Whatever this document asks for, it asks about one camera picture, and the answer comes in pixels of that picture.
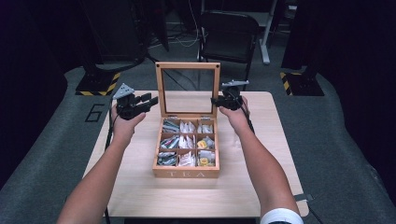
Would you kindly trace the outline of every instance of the gray carpet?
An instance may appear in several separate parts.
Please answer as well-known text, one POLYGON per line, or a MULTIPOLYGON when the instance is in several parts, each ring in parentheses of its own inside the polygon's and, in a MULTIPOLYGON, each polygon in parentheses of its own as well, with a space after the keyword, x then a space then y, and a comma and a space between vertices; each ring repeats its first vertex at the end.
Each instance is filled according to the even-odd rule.
MULTIPOLYGON (((273 94, 304 192, 315 198, 309 205, 323 223, 394 223, 396 209, 347 133, 332 85, 318 75, 325 96, 285 93, 279 73, 288 72, 280 68, 286 43, 286 35, 276 35, 269 49, 270 65, 262 64, 260 50, 256 50, 247 91, 273 94)), ((187 48, 172 43, 169 52, 158 46, 149 53, 160 61, 196 62, 196 50, 196 44, 187 48)), ((243 77, 243 69, 243 65, 222 63, 221 82, 243 77)), ((65 74, 68 90, 64 100, 0 192, 0 223, 54 223, 65 197, 82 178, 110 100, 109 96, 76 96, 83 75, 82 68, 65 74), (85 122, 94 105, 95 111, 102 112, 98 122, 85 122)), ((121 73, 117 87, 122 82, 136 90, 157 90, 153 63, 145 60, 121 73)), ((111 220, 123 223, 123 218, 111 220)), ((319 223, 313 213, 304 222, 319 223)), ((145 222, 136 219, 133 223, 145 222)))

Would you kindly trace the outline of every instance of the forearm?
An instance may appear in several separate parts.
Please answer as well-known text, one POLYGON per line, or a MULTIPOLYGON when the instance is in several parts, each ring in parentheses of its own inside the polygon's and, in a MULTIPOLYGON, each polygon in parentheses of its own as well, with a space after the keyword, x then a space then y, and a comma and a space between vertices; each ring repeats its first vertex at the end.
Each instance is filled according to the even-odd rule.
POLYGON ((112 142, 66 200, 58 223, 99 223, 116 181, 125 144, 112 142))
POLYGON ((278 161, 248 127, 238 130, 237 134, 247 171, 259 197, 262 215, 279 207, 299 213, 288 179, 278 161))

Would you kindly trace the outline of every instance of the light wood tabletop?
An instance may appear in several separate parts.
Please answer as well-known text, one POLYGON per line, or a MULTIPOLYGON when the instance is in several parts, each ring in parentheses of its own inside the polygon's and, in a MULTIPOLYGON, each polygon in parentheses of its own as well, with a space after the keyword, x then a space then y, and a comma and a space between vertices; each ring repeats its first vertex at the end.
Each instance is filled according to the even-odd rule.
MULTIPOLYGON (((157 91, 136 91, 136 95, 157 91)), ((303 189, 290 154, 289 145, 269 92, 243 91, 258 138, 283 167, 294 195, 303 189)), ((259 217, 260 205, 250 182, 237 135, 220 112, 219 178, 156 178, 152 172, 159 127, 160 106, 155 105, 135 128, 125 150, 116 184, 108 205, 111 217, 259 217)), ((99 133, 85 174, 105 151, 108 118, 99 133)), ((305 201, 297 202, 305 217, 305 201)))

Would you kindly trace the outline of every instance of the white sleeve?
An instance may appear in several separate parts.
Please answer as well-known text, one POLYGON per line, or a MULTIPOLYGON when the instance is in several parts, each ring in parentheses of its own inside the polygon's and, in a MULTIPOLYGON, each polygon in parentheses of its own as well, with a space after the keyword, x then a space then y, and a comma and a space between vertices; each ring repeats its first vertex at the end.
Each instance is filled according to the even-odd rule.
POLYGON ((276 208, 267 212, 260 221, 260 224, 269 224, 271 222, 284 221, 290 224, 303 224, 300 215, 286 208, 276 208))

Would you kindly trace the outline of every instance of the human arm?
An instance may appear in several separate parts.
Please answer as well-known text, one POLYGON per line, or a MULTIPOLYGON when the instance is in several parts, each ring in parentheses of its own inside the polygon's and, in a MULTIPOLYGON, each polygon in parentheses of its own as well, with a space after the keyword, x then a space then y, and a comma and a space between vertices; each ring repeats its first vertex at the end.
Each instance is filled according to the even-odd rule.
MULTIPOLYGON (((244 102, 243 107, 248 111, 245 98, 244 102)), ((242 109, 232 111, 220 107, 219 111, 228 117, 230 124, 240 139, 247 171, 261 205, 261 216, 276 208, 288 208, 299 214, 288 179, 282 167, 260 142, 254 132, 250 130, 242 109)))
POLYGON ((125 148, 134 135, 134 127, 145 118, 119 118, 113 106, 113 139, 99 161, 78 183, 67 198, 57 223, 100 223, 110 200, 125 148))

